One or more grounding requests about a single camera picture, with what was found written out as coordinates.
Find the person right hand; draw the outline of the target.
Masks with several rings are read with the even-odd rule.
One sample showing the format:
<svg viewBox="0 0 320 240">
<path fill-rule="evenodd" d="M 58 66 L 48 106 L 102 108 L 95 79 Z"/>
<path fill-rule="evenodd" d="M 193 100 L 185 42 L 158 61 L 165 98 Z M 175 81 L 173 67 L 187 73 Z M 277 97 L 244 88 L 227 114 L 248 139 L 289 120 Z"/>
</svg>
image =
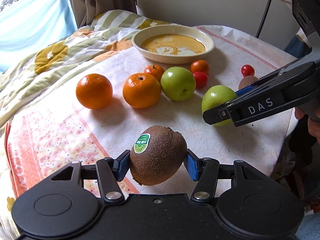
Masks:
<svg viewBox="0 0 320 240">
<path fill-rule="evenodd" d="M 305 115 L 305 112 L 299 108 L 295 107 L 295 117 L 296 119 L 302 119 Z M 315 122 L 314 120 L 308 118 L 308 131 L 309 133 L 317 138 L 317 141 L 320 140 L 320 124 L 319 122 Z"/>
</svg>

